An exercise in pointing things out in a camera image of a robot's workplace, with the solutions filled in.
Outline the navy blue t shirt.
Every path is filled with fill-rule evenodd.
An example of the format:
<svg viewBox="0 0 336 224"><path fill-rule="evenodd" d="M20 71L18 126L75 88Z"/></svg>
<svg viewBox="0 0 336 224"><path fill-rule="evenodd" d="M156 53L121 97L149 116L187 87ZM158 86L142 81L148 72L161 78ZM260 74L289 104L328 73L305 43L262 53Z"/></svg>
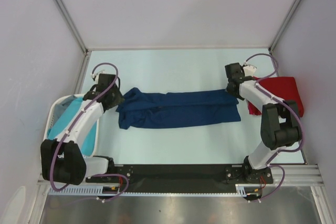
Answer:
<svg viewBox="0 0 336 224"><path fill-rule="evenodd" d="M224 89L144 93L132 88L116 111L119 128L175 129L241 121L238 100Z"/></svg>

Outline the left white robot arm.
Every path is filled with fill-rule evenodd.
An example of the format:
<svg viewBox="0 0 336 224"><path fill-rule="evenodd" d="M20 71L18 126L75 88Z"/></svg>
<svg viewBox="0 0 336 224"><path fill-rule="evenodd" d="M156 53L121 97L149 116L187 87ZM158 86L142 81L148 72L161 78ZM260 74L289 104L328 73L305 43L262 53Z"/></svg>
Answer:
<svg viewBox="0 0 336 224"><path fill-rule="evenodd" d="M115 178L112 159L95 155L99 119L124 101L120 79L100 73L86 94L70 98L70 104L53 124L40 146L44 180L71 185L98 175L103 181Z"/></svg>

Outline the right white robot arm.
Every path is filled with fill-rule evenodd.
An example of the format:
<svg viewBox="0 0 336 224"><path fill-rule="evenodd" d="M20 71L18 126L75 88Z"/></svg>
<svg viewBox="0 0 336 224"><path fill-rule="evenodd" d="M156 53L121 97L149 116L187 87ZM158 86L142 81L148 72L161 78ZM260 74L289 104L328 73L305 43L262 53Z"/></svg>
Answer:
<svg viewBox="0 0 336 224"><path fill-rule="evenodd" d="M226 91L236 98L247 100L261 112L261 142L245 157L243 179L254 183L266 171L269 163L280 153L293 153L302 148L303 133L298 105L284 100L260 85L253 77L252 65L231 63L225 66Z"/></svg>

